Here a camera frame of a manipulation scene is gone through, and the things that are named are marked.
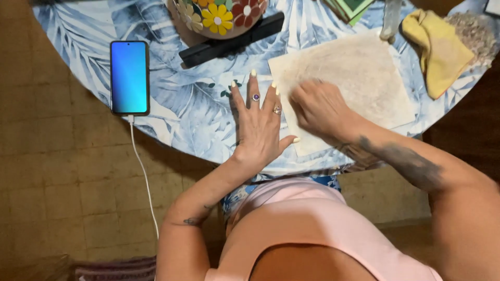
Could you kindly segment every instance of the black bar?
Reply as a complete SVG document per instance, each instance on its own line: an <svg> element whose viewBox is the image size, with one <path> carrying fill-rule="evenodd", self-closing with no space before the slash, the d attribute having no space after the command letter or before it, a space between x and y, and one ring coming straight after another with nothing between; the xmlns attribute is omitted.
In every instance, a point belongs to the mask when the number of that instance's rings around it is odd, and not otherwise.
<svg viewBox="0 0 500 281"><path fill-rule="evenodd" d="M259 19L252 28L240 36L227 40L209 39L180 51L179 56L187 68L192 68L280 32L284 21L285 14L279 12Z"/></svg>

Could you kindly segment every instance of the charging cable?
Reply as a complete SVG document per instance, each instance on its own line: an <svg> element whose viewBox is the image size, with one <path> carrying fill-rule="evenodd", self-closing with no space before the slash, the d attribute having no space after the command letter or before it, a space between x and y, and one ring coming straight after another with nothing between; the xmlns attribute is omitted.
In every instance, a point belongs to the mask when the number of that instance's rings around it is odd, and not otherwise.
<svg viewBox="0 0 500 281"><path fill-rule="evenodd" d="M143 162L141 161L141 158L139 157L139 153L137 153L136 142L134 140L134 116L133 115L128 116L128 122L130 123L130 134L132 135L133 151L135 152L135 156L137 156L137 160L139 160L140 167L142 168L142 171L144 172L144 178L146 179L147 197L149 198L149 208L151 209L151 216L153 217L153 221L154 221L154 229L156 230L156 239L159 239L160 235L158 232L158 223L156 222L155 212L153 211L153 202L151 201L151 191L150 191L150 184L148 183L148 175L146 174L146 169L144 169Z"/></svg>

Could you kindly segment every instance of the smartphone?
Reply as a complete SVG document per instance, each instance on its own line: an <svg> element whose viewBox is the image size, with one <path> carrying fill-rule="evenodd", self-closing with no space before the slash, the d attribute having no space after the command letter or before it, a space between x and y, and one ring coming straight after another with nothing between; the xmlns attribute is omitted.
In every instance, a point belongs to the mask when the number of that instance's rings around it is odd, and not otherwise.
<svg viewBox="0 0 500 281"><path fill-rule="evenodd" d="M144 41L113 41L110 46L111 112L150 113L149 48Z"/></svg>

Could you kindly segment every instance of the round table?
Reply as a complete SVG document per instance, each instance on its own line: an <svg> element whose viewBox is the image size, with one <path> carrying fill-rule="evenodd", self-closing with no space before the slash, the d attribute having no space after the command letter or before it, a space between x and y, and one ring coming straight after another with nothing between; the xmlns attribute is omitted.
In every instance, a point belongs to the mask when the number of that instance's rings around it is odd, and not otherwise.
<svg viewBox="0 0 500 281"><path fill-rule="evenodd" d="M467 0L455 7L457 11L482 13L487 0ZM404 0L401 19L415 10ZM187 48L176 31L163 1L160 0L92 0L61 1L33 7L43 30L70 67L73 74L99 100L110 105L110 49L114 40L144 40L150 49L149 116L137 117L135 125L161 143L199 158L222 163L236 146L236 124L225 94L231 81L248 81L256 69L260 90L272 81L268 59L316 44L382 26L384 2L374 2L354 26L346 25L321 1L270 0L264 16L282 11L285 21L282 32L248 46L244 52L218 58L191 69L181 67L179 51ZM497 40L500 20L490 20ZM397 68L410 101L415 121L393 131L415 137L443 117L477 83L485 67L465 71L439 99L427 95L414 48L396 35ZM288 135L284 117L281 137ZM330 148L297 157L290 146L282 156L268 165L254 180L283 175L332 175L353 160Z"/></svg>

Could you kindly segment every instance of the hand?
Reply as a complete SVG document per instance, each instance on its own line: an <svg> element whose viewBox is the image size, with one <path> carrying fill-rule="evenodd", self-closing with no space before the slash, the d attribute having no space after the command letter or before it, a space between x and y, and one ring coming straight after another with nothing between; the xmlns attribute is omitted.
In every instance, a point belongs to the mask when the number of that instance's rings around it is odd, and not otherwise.
<svg viewBox="0 0 500 281"><path fill-rule="evenodd" d="M255 70L252 70L246 91L246 106L238 86L234 82L231 83L231 96L239 115L239 144L232 157L252 176L278 158L297 138L289 135L280 140L282 105L276 84L273 83L269 87L262 109L259 108L261 95L256 75Z"/></svg>
<svg viewBox="0 0 500 281"><path fill-rule="evenodd" d="M320 80L302 82L291 93L291 105L297 114L298 125L322 138L334 137L351 142L357 123L363 117L352 111L339 88Z"/></svg>

